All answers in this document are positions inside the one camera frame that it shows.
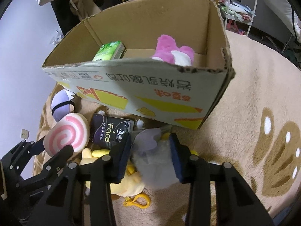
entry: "green tissue pack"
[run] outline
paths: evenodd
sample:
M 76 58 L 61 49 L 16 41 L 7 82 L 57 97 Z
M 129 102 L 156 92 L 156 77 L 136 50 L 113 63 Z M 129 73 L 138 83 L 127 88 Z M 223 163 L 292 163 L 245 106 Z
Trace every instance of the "green tissue pack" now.
M 114 41 L 101 46 L 92 61 L 120 59 L 124 52 L 124 45 L 121 41 Z

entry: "cardboard box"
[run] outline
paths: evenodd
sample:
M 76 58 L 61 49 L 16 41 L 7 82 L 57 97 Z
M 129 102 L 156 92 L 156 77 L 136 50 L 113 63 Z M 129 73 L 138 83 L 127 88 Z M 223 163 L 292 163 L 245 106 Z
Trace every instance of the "cardboard box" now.
M 192 67 L 150 58 L 162 34 L 194 49 Z M 127 49 L 122 59 L 90 62 L 117 40 Z M 43 70 L 82 98 L 190 129 L 201 126 L 234 77 L 212 0 L 134 0 L 106 9 L 73 28 Z

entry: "yellow plush toy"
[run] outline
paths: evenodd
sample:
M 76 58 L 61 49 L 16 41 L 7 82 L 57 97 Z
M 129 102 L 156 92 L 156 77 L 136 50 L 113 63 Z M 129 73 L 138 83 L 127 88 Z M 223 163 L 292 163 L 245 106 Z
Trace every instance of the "yellow plush toy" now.
M 85 148 L 82 150 L 82 160 L 79 165 L 89 164 L 96 161 L 98 158 L 108 155 L 110 150 L 108 149 L 100 149 L 91 151 L 89 148 Z M 91 186 L 91 182 L 87 181 L 85 184 L 88 188 Z M 121 180 L 119 184 L 111 183 L 111 193 L 117 194 L 119 196 L 125 197 L 124 206 L 135 205 L 140 208 L 147 208 L 150 205 L 150 198 L 146 194 L 141 194 L 142 190 L 145 187 L 145 184 L 141 180 L 140 173 L 136 171 L 135 166 L 128 161 L 128 165 L 124 174 L 124 178 Z M 146 205 L 141 205 L 139 203 L 134 202 L 137 197 L 142 197 L 147 201 Z

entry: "power outlet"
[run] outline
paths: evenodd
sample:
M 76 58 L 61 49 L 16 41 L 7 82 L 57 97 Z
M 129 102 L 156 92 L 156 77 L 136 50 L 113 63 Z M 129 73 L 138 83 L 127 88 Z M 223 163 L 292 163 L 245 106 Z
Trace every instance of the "power outlet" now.
M 29 131 L 22 129 L 21 131 L 21 138 L 22 139 L 28 139 L 29 138 Z

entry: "yellow graphic on box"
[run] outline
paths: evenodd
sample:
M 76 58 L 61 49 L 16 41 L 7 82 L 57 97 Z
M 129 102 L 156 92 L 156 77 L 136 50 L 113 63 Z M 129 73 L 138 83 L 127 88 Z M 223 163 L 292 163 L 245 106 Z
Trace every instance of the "yellow graphic on box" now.
M 120 96 L 118 94 L 115 94 L 113 92 L 108 92 L 100 89 L 94 89 L 94 88 L 83 88 L 76 86 L 86 97 L 91 97 L 99 102 L 102 102 L 106 105 L 110 105 L 119 109 L 124 110 L 127 103 L 128 99 Z
M 186 105 L 180 105 L 180 104 L 174 104 L 170 102 L 165 102 L 161 100 L 155 100 L 151 98 L 142 98 L 136 96 L 136 98 L 144 101 L 145 103 L 148 103 L 149 105 L 165 112 L 181 112 L 181 113 L 200 113 L 202 109 L 200 108 L 194 108 L 191 106 Z
M 147 107 L 142 107 L 141 109 L 137 109 L 137 111 L 140 112 L 142 115 L 156 116 L 155 112 L 149 110 Z
M 66 83 L 66 82 L 58 82 L 58 84 L 62 85 L 67 90 L 70 90 L 70 85 L 68 83 Z
M 174 121 L 181 124 L 184 127 L 196 130 L 202 123 L 203 119 L 204 118 L 177 118 L 174 119 Z
M 120 96 L 118 94 L 115 94 L 113 92 L 108 92 L 104 90 L 99 90 L 99 89 L 91 89 L 92 92 L 96 94 L 98 97 L 98 100 L 106 105 L 110 105 L 119 109 L 124 110 L 127 103 L 128 99 Z
M 81 91 L 81 93 L 86 97 L 90 97 L 90 98 L 94 98 L 94 99 L 97 99 L 94 94 L 92 93 L 91 89 L 86 89 L 86 88 L 83 88 L 83 87 L 78 87 L 76 86 L 79 91 Z
M 82 92 L 77 92 L 75 93 L 77 96 L 79 96 L 80 98 L 87 98 Z

